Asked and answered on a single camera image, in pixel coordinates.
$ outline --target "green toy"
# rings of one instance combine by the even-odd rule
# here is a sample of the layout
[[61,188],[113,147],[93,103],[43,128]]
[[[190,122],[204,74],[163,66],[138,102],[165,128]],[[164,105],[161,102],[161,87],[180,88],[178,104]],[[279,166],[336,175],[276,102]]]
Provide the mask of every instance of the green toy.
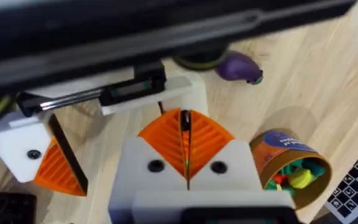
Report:
[[305,169],[309,169],[316,178],[324,175],[325,173],[325,168],[312,159],[305,159],[302,166]]
[[298,159],[296,161],[291,162],[280,170],[281,175],[291,175],[296,168],[303,168],[302,166],[303,159]]
[[291,186],[284,186],[283,190],[286,190],[290,193],[291,196],[295,195],[295,189],[293,189]]
[[274,182],[273,179],[270,179],[269,182],[267,182],[266,190],[277,190],[277,184]]

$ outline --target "light wood surface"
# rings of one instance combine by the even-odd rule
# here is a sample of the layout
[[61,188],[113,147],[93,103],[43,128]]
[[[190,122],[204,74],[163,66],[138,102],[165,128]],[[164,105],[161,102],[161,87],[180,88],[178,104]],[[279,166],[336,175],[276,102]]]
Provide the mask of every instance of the light wood surface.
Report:
[[[358,158],[358,5],[346,17],[237,42],[231,48],[251,56],[265,78],[252,86],[202,73],[210,116],[247,141],[271,128],[290,128],[331,161],[334,175],[326,193],[298,212],[308,223]],[[169,60],[165,65],[168,73],[180,69]],[[110,223],[107,204],[122,141],[158,116],[157,104],[102,117],[91,101],[56,114],[89,179],[88,196],[38,189],[38,220]]]

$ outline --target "orange 3d printed part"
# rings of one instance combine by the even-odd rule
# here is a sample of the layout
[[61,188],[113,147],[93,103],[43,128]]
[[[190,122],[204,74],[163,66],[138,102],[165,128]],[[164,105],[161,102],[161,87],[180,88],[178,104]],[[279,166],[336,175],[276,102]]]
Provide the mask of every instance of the orange 3d printed part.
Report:
[[140,132],[139,137],[145,139],[187,181],[234,139],[207,116],[180,109],[161,115]]

